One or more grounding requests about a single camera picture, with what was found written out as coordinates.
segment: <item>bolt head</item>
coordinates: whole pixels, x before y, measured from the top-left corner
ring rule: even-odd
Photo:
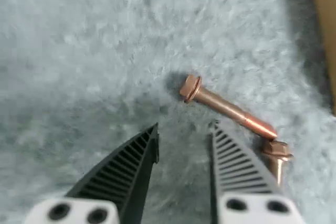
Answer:
[[[279,156],[279,157],[292,157],[290,154],[289,146],[287,143],[280,141],[265,141],[263,152],[267,155],[271,156]]]
[[[201,78],[189,74],[185,83],[180,89],[180,95],[184,96],[185,102],[190,102],[193,99],[197,87],[201,85]]]

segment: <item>screw hole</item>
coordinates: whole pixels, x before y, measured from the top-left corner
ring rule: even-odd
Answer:
[[[284,203],[279,202],[279,201],[275,201],[275,200],[267,203],[267,208],[270,211],[280,212],[280,213],[283,213],[283,214],[289,212],[288,207]]]
[[[70,211],[70,206],[66,203],[58,204],[54,206],[49,212],[49,218],[51,220],[63,219]]]
[[[106,220],[107,211],[103,208],[97,208],[93,210],[88,216],[88,222],[90,224],[99,224]]]
[[[230,199],[226,203],[226,207],[229,208],[229,209],[237,210],[237,211],[245,211],[245,210],[247,210],[246,204],[243,201],[239,200],[239,199]]]

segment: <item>copper bolt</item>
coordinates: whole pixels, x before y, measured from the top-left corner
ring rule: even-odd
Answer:
[[[273,140],[277,137],[276,130],[268,123],[256,118],[255,116],[243,111],[238,106],[229,103],[206,88],[201,86],[202,78],[195,77],[190,74],[184,85],[180,89],[180,94],[184,96],[184,101],[189,103],[192,100],[204,103],[218,111],[221,114],[227,115],[235,120],[240,125],[250,129],[260,136]]]
[[[276,140],[265,141],[262,153],[269,158],[269,170],[275,176],[278,185],[282,179],[282,165],[293,155],[289,153],[289,146]]]

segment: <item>gray carpet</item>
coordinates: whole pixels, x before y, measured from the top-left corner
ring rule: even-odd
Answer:
[[[65,193],[105,155],[160,124],[143,224],[209,223],[208,123],[181,76],[273,124],[295,156],[284,190],[335,223],[336,119],[312,0],[0,0],[0,222]]]

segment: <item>bolt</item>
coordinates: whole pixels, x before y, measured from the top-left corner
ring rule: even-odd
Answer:
[[[240,125],[250,129],[260,136],[270,140],[277,138],[277,132],[271,125],[243,111],[238,106],[229,103],[218,94],[202,87],[201,84],[202,78],[200,76],[195,77],[192,74],[188,76],[180,89],[180,94],[184,96],[184,101],[186,103],[195,99],[198,102],[208,105],[213,110],[230,117]]]
[[[282,180],[282,165],[293,155],[289,153],[288,144],[280,141],[265,141],[262,153],[269,158],[269,170],[275,176],[278,185]]]

